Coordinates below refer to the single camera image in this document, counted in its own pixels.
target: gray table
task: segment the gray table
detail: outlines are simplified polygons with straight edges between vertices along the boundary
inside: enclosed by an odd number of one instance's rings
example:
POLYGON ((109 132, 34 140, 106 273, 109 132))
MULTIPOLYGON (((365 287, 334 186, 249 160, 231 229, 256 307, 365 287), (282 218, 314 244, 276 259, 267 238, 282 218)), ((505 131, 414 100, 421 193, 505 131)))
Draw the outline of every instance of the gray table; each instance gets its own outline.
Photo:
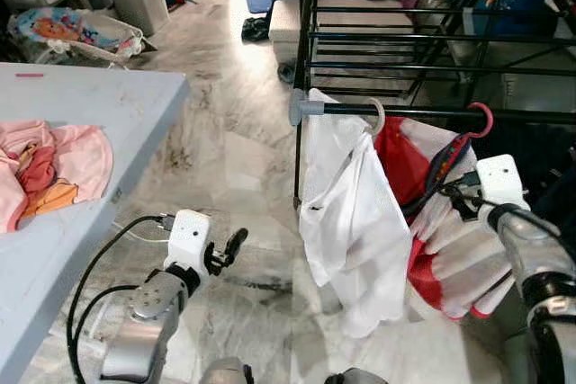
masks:
POLYGON ((114 157, 101 200, 0 235, 0 383, 22 375, 189 93, 182 74, 0 63, 0 121, 99 125, 114 157))

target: black cable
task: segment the black cable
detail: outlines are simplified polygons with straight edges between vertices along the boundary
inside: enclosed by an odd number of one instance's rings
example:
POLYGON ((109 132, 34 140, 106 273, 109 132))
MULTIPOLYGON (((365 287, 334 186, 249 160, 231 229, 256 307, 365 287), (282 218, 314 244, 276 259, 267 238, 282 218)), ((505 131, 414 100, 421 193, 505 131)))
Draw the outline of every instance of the black cable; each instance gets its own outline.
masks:
MULTIPOLYGON (((445 185, 445 187, 440 189, 438 191, 438 193, 440 193, 441 195, 444 195, 446 197, 461 198, 463 200, 468 200, 475 207, 480 207, 482 204, 486 204, 486 205, 489 205, 492 207, 498 207, 499 206, 499 204, 497 202, 484 200, 482 197, 474 197, 472 195, 464 195, 463 193, 460 192, 460 190, 458 190, 457 187, 452 186, 453 183, 454 182, 451 182, 450 184, 445 185)), ((518 216, 520 219, 523 219, 524 221, 534 225, 535 227, 542 229, 550 237, 553 237, 558 241, 562 241, 562 236, 558 236, 558 234, 556 234, 554 231, 552 231, 545 224, 542 224, 542 223, 538 222, 537 220, 530 218, 526 214, 522 213, 521 210, 522 209, 510 209, 510 210, 507 210, 507 213, 512 213, 514 216, 518 216)))
POLYGON ((96 305, 96 303, 98 303, 98 301, 102 297, 105 297, 108 294, 112 294, 113 292, 136 290, 137 288, 138 288, 138 285, 118 285, 116 287, 111 287, 111 288, 108 288, 108 289, 98 293, 98 295, 96 297, 94 297, 92 299, 92 301, 90 301, 90 303, 88 303, 88 306, 86 306, 86 309, 84 310, 84 312, 80 316, 80 319, 78 319, 78 323, 76 325, 76 332, 74 332, 74 339, 72 340, 72 344, 73 344, 72 349, 74 351, 74 355, 75 355, 76 359, 78 358, 78 341, 79 341, 80 335, 82 333, 82 327, 84 326, 84 323, 85 323, 86 319, 88 318, 88 315, 90 315, 90 311, 96 305))
POLYGON ((78 305, 78 301, 80 300, 80 293, 86 284, 86 280, 90 275, 90 272, 94 269, 98 260, 110 249, 118 240, 124 236, 130 229, 134 226, 138 225, 140 222, 144 222, 146 220, 154 220, 156 222, 162 222, 161 216, 142 216, 140 218, 134 219, 130 224, 128 224, 124 229, 122 229, 116 236, 112 238, 100 251, 96 256, 92 259, 90 264, 86 267, 84 274, 82 275, 82 279, 78 283, 76 287, 76 292, 74 293, 74 298, 72 299, 72 303, 70 304, 70 310, 68 311, 68 317, 66 321, 66 343, 67 343, 67 352, 68 358, 70 360, 70 365, 72 366, 72 371, 74 373, 74 379, 78 384, 86 384, 84 381, 84 377, 82 376, 82 371, 80 370, 80 366, 78 364, 77 354, 74 351, 74 337, 72 332, 72 326, 74 324, 74 315, 76 313, 76 308, 78 305))

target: pink towel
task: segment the pink towel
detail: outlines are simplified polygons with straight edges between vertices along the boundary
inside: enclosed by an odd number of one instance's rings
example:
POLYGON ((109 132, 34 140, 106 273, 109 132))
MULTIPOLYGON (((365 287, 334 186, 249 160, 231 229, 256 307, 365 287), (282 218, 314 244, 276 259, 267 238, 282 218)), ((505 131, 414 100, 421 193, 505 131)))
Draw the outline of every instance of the pink towel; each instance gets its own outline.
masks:
POLYGON ((0 233, 15 231, 21 218, 102 197, 112 165, 96 126, 0 122, 0 233))

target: tiled floor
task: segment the tiled floor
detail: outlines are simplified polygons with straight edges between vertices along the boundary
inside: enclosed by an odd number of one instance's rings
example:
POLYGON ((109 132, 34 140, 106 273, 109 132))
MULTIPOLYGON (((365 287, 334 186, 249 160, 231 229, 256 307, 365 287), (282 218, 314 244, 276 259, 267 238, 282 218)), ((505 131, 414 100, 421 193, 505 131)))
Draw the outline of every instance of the tiled floor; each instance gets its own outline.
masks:
MULTIPOLYGON (((233 355, 252 365, 258 383, 320 384, 350 366, 391 384, 503 382, 496 357, 441 317, 382 326, 361 340, 340 334, 338 304, 314 286, 297 234, 290 88, 276 77, 268 42, 241 42, 245 0, 195 1, 173 12, 153 37, 159 52, 132 65, 186 73, 195 97, 120 219, 192 208, 213 216, 217 243, 240 227, 250 236, 235 265, 188 303, 162 382, 197 383, 211 361, 233 355)), ((111 284, 141 282, 165 256, 165 244, 122 240, 98 266, 84 304, 111 284)), ((119 295, 104 302, 87 322, 80 361, 90 381, 122 319, 123 301, 119 295)), ((65 305, 22 384, 73 382, 66 311, 65 305)))

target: white hanger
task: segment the white hanger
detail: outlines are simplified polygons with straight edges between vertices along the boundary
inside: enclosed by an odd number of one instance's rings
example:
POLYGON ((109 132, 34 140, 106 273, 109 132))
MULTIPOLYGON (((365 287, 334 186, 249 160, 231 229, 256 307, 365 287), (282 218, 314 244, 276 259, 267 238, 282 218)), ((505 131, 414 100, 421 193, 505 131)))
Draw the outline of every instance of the white hanger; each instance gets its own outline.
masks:
POLYGON ((380 100, 376 98, 368 98, 368 102, 372 103, 376 110, 378 111, 378 122, 373 127, 368 127, 364 131, 368 132, 373 137, 376 137, 384 128, 384 123, 386 122, 386 113, 384 112, 384 107, 380 100))

